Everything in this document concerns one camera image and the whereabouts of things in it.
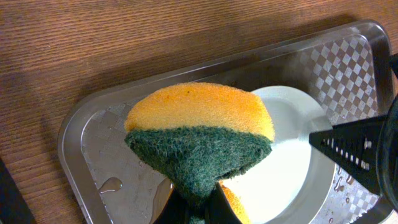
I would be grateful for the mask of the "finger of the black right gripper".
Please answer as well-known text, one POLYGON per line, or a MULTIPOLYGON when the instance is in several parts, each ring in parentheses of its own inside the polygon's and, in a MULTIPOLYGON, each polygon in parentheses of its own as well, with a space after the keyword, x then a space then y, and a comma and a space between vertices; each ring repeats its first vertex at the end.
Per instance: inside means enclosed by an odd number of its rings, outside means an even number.
POLYGON ((338 164, 371 193, 380 195, 376 153, 387 116, 376 116, 309 134, 309 143, 338 164))

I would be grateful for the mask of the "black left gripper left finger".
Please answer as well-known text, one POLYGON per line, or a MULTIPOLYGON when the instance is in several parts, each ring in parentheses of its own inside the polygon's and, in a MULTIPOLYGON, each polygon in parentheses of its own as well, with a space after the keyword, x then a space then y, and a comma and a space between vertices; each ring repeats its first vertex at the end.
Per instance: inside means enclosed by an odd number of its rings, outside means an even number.
POLYGON ((160 215, 154 224, 188 224, 190 209, 187 201, 173 190, 160 215))

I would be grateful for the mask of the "green yellow sponge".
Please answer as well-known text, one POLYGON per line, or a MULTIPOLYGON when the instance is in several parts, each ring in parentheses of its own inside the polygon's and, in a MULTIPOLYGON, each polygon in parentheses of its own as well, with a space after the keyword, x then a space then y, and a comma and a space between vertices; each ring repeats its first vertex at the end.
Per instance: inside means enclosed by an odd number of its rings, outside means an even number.
POLYGON ((272 119, 261 98, 215 83, 181 83, 139 101, 124 123, 125 143, 174 184, 204 221, 211 192, 271 153, 272 119))

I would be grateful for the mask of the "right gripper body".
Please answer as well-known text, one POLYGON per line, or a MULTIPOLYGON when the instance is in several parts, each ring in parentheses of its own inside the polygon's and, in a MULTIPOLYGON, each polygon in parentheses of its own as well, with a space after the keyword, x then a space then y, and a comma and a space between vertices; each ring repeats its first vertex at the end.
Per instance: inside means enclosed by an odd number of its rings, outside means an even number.
POLYGON ((377 179, 382 195, 397 211, 397 95, 383 122, 377 145, 377 179))

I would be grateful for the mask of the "pale green plate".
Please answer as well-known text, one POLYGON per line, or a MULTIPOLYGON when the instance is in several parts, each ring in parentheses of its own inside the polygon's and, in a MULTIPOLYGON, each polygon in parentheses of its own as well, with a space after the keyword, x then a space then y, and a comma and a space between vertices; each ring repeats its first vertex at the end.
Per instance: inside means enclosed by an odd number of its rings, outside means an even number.
POLYGON ((320 104, 296 88, 269 86, 254 94, 274 124, 272 152, 223 185, 237 196, 250 223, 310 223, 326 200, 335 163, 313 149, 308 137, 332 125, 320 104))

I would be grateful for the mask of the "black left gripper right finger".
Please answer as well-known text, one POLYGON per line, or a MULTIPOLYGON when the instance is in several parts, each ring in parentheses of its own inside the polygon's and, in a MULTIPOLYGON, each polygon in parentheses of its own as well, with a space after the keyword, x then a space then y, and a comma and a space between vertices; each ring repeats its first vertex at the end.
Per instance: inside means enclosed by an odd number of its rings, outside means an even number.
POLYGON ((205 206, 206 224, 241 224, 235 215, 229 202, 222 191, 221 185, 217 183, 216 189, 211 192, 205 206))

